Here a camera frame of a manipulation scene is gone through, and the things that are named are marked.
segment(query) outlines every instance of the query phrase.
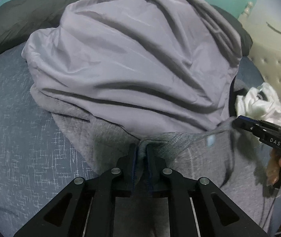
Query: headboard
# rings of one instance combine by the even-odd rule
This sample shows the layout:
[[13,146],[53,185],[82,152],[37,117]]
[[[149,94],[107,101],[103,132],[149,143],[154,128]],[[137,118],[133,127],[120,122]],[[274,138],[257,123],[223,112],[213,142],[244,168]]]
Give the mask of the headboard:
[[249,59],[259,69],[265,82],[268,82],[281,99],[281,31],[272,23],[254,24],[248,20],[252,3],[248,3],[238,20],[250,34],[253,46]]

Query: black fabric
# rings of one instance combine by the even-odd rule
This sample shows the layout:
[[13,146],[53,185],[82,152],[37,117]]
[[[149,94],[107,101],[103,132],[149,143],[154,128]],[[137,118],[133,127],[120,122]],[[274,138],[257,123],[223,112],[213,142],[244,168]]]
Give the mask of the black fabric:
[[241,48],[242,56],[248,56],[250,49],[253,45],[253,41],[248,32],[242,27],[242,24],[229,12],[223,10],[222,8],[212,5],[230,24],[233,28],[239,33],[241,37]]
[[78,0],[11,0],[0,6],[0,53],[25,42],[40,28],[58,27],[70,3]]

